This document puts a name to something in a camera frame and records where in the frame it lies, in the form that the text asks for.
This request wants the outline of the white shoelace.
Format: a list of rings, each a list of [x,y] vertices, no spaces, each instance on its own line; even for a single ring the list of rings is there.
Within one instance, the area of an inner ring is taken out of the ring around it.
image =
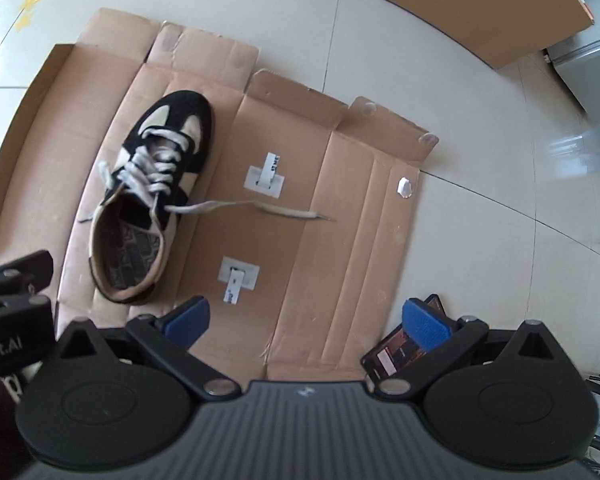
[[[183,127],[141,126],[131,132],[114,166],[97,164],[105,197],[99,208],[119,195],[132,196],[147,210],[150,220],[159,214],[208,214],[225,207],[244,206],[278,216],[301,220],[324,220],[324,214],[263,203],[260,200],[207,200],[191,204],[189,193],[206,161],[210,132],[198,122]]]

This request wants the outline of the black and white sneaker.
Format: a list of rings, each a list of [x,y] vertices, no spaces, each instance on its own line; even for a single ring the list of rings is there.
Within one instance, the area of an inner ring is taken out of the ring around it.
[[[134,304],[155,289],[212,136],[209,101],[175,91],[140,116],[112,166],[98,164],[105,192],[91,218],[88,264],[108,300]]]

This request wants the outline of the smartphone with dark screen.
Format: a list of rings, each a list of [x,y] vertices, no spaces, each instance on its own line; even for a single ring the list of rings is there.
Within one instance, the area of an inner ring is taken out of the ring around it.
[[[407,365],[449,340],[453,321],[445,315],[437,294],[425,300],[410,298],[402,307],[402,321],[361,358],[366,378],[374,385],[396,376]]]

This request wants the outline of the crumpled white tape piece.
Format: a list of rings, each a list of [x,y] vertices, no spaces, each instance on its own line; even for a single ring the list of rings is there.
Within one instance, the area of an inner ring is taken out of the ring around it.
[[[413,195],[413,185],[411,180],[407,177],[400,178],[396,185],[396,192],[404,198],[404,200],[411,198]]]

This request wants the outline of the flattened cardboard sheet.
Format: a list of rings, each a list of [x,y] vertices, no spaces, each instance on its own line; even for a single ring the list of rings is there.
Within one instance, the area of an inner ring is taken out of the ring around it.
[[[52,254],[58,328],[78,316],[121,326],[201,295],[211,322],[193,354],[236,382],[360,379],[396,294],[419,170],[437,138],[362,96],[347,104],[257,70],[257,57],[212,32],[97,11],[75,44],[50,51],[6,133],[0,263]],[[140,115],[176,90],[201,93],[214,113],[193,203],[260,200],[326,218],[244,206],[185,216],[149,300],[114,304],[87,263],[87,218],[104,195],[97,164],[113,162]],[[277,200],[244,188],[268,152],[285,178]],[[396,192],[402,177],[413,185],[408,200]],[[222,300],[224,257],[260,266],[238,304]]]

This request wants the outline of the grey metal appliance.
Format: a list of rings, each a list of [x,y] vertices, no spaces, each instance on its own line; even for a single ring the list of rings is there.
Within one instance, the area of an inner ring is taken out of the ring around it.
[[[588,118],[600,122],[600,38],[586,39],[579,32],[549,47],[547,53]]]

